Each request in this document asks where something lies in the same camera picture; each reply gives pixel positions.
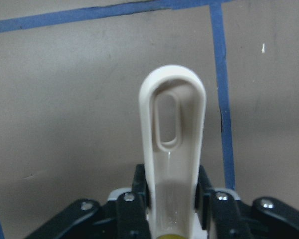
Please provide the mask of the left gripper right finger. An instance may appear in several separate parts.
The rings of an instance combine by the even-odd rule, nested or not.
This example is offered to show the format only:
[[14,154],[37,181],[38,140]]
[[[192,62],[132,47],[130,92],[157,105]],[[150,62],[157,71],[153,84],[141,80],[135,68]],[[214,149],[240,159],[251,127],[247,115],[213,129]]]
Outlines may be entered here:
[[299,210],[273,197],[247,205],[236,192],[214,188],[203,166],[195,208],[209,239],[299,239]]

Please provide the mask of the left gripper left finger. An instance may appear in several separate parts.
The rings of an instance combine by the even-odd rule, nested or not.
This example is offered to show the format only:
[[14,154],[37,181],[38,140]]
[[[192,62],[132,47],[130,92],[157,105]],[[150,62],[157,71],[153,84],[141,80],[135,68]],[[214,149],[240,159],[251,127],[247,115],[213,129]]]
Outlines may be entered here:
[[132,188],[104,205],[78,199],[53,216],[29,239],[148,239],[148,188],[145,167],[135,167]]

